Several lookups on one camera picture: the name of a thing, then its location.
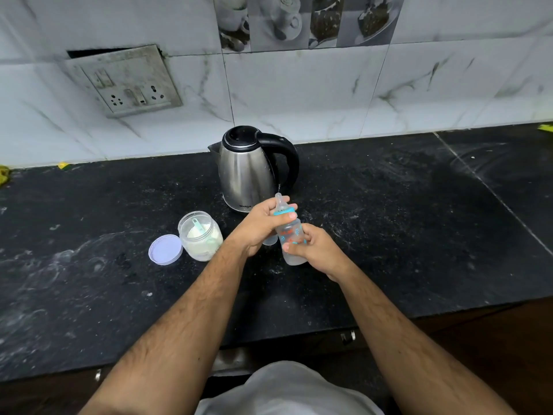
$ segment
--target person's left arm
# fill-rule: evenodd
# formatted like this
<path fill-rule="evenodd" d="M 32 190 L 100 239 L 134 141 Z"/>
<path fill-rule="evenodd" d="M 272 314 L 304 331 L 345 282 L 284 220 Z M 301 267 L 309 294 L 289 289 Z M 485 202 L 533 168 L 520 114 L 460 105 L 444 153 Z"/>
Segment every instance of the person's left arm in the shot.
<path fill-rule="evenodd" d="M 272 198 L 253 207 L 186 293 L 123 355 L 81 415 L 181 415 L 196 410 L 246 258 L 275 227 L 296 218 L 293 212 L 273 216 L 275 206 Z"/>

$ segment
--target kettle spout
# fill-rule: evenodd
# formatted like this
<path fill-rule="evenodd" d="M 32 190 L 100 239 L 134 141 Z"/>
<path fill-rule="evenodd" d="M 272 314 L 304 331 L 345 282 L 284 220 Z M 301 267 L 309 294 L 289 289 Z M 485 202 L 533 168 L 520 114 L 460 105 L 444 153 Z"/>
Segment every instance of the kettle spout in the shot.
<path fill-rule="evenodd" d="M 215 163 L 219 166 L 219 160 L 221 159 L 221 142 L 219 141 L 218 143 L 211 144 L 210 146 L 207 146 L 207 149 L 211 151 L 211 154 L 215 159 Z"/>

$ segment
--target countertop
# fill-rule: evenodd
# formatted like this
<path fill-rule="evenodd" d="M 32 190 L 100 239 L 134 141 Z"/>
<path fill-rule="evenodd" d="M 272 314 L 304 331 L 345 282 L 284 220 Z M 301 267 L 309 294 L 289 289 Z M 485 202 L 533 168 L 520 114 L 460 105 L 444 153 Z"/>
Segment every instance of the countertop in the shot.
<path fill-rule="evenodd" d="M 303 144 L 289 194 L 410 318 L 548 297 L 553 134 L 536 127 Z M 193 210 L 225 237 L 243 218 L 209 153 L 14 171 L 0 188 L 0 380 L 114 363 L 204 268 L 148 259 Z M 263 246 L 223 346 L 353 326 L 335 283 Z"/>

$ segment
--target forearm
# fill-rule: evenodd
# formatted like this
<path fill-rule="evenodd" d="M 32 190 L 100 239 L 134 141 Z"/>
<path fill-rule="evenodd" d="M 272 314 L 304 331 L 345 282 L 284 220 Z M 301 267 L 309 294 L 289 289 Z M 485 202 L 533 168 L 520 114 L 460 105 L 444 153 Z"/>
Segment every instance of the forearm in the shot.
<path fill-rule="evenodd" d="M 355 265 L 340 286 L 378 368 L 406 415 L 512 415 L 470 370 L 405 317 Z"/>
<path fill-rule="evenodd" d="M 97 413 L 96 407 L 125 415 L 193 413 L 225 334 L 246 257 L 240 244 L 224 242 L 186 293 L 115 365 L 87 404 L 90 413 Z"/>

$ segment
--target kettle lid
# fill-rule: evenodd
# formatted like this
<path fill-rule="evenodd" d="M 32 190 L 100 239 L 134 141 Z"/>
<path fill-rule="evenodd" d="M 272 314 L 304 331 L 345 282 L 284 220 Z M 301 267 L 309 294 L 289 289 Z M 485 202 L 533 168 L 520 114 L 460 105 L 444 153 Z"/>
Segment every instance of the kettle lid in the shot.
<path fill-rule="evenodd" d="M 223 135 L 223 146 L 235 153 L 251 152 L 260 146 L 258 133 L 259 129 L 249 125 L 231 128 Z"/>

